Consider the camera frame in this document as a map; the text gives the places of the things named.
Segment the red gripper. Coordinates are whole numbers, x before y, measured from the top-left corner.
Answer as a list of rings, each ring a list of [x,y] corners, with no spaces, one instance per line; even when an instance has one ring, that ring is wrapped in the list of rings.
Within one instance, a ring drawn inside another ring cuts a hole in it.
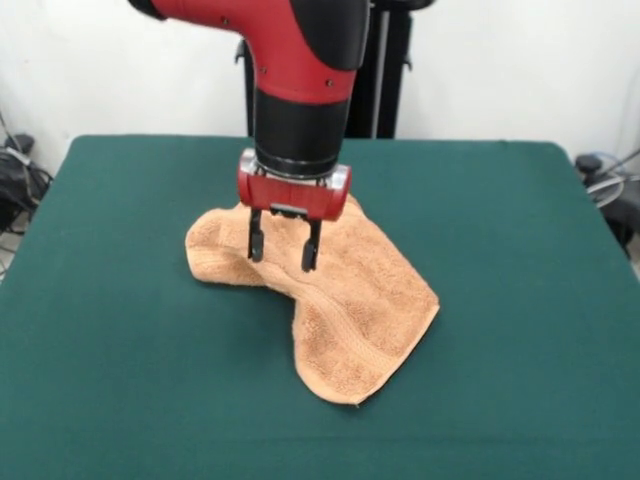
[[[301,260],[304,272],[316,269],[322,221],[336,221],[342,214],[351,186],[352,171],[338,164],[328,176],[317,179],[285,178],[266,170],[253,148],[243,150],[237,171],[240,202],[250,208],[248,258],[263,258],[264,232],[261,210],[279,211],[309,219],[309,238]]]

